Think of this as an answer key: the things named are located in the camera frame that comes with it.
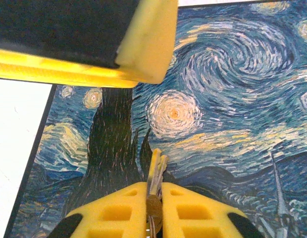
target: metal key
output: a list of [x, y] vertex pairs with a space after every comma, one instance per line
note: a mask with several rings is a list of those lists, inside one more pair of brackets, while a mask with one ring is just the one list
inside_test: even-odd
[[156, 238], [162, 227], [161, 184], [167, 168], [168, 157], [154, 149], [147, 179], [147, 227], [146, 238]]

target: white background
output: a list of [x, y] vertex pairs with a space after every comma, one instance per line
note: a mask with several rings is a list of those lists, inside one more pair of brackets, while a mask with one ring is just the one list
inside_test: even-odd
[[[179, 5], [246, 0], [179, 0]], [[0, 80], [0, 237], [14, 205], [51, 85]]]

